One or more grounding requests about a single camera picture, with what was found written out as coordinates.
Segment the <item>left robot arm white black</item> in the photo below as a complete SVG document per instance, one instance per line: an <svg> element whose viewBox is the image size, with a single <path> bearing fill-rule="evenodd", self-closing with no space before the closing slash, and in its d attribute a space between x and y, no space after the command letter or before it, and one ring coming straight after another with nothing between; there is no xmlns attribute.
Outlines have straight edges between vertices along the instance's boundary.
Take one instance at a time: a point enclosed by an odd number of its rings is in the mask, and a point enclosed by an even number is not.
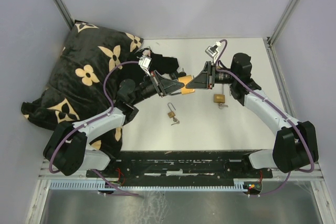
<svg viewBox="0 0 336 224"><path fill-rule="evenodd" d="M98 170L110 177L116 171L112 154L91 146L93 140L131 122L138 109L135 105L156 94L161 97L182 89L184 83L171 80L153 71L137 86L131 79L123 80L118 88L115 103L102 113L77 122L62 122L55 128L43 155L49 161L51 173L70 176L77 171Z"/></svg>

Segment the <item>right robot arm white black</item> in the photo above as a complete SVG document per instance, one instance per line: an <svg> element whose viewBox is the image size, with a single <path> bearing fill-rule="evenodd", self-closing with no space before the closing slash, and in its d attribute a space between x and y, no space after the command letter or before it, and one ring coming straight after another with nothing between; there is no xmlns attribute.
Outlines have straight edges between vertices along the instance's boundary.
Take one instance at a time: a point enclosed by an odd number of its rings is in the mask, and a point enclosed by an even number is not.
<svg viewBox="0 0 336 224"><path fill-rule="evenodd" d="M277 168L283 173L312 172L319 158L315 126L310 121L301 122L275 105L253 80L251 70L251 57L237 53L230 68L206 62L186 87L212 89L215 84L228 84L232 97L258 116L274 134L273 149L254 151L242 162L243 175L254 177L262 168Z"/></svg>

